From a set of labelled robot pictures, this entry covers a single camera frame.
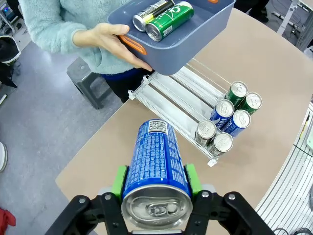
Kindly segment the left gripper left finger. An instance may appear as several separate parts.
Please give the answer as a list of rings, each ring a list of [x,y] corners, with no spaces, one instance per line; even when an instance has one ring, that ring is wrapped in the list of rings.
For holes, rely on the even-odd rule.
[[[121,213],[122,192],[128,173],[127,166],[118,169],[111,188],[104,189],[94,199],[76,195],[47,230],[47,235],[88,235],[99,223],[104,223],[108,235],[127,235]]]

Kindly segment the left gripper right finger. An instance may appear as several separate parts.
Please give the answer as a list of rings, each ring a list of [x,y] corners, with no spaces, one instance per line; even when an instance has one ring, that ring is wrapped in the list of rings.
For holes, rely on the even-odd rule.
[[[232,191],[220,196],[201,185],[193,164],[186,164],[184,170],[193,203],[184,235],[205,235],[211,220],[218,221],[230,235],[274,234],[240,193]]]

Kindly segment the person's right hand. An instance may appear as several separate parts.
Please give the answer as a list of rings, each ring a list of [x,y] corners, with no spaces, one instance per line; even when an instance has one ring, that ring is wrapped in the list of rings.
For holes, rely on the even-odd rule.
[[[116,57],[127,61],[135,68],[152,71],[152,68],[142,60],[135,57],[119,40],[129,32],[125,24],[100,23],[90,30],[79,30],[73,35],[73,43],[78,47],[101,47]]]

